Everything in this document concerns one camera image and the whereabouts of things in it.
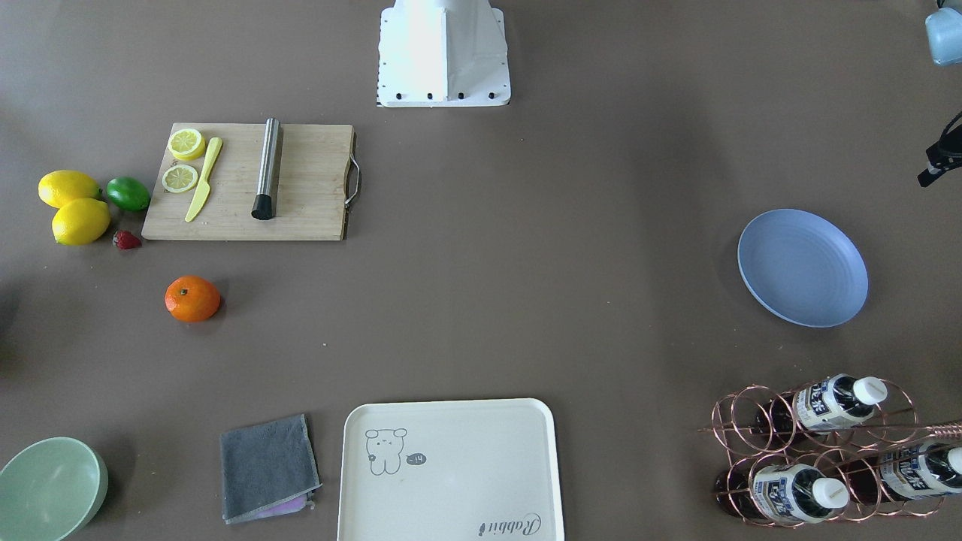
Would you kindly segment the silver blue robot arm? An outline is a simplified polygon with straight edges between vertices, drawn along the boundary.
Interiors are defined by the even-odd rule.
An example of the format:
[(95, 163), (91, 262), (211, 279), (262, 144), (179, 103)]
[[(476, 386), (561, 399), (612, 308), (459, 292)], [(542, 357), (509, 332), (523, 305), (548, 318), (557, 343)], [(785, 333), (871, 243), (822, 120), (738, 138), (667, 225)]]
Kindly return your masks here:
[(934, 64), (960, 64), (961, 1), (937, 1), (936, 10), (925, 17), (924, 24)]

